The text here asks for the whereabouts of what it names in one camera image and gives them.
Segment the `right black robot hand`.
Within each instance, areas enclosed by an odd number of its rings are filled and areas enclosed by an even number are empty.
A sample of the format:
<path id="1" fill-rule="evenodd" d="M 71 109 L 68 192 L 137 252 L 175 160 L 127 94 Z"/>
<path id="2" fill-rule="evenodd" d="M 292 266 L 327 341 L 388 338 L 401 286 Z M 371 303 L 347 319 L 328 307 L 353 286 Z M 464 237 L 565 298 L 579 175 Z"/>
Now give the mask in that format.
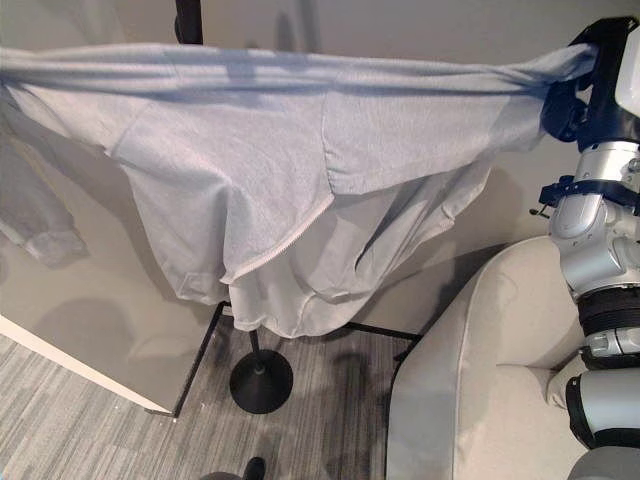
<path id="1" fill-rule="evenodd" d="M 576 79 L 551 85 L 541 112 L 546 133 L 575 142 L 579 151 L 606 142 L 639 142 L 639 117 L 615 99 L 626 43 L 638 28 L 634 16 L 604 18 L 573 39 L 572 45 L 596 48 L 594 67 Z"/>

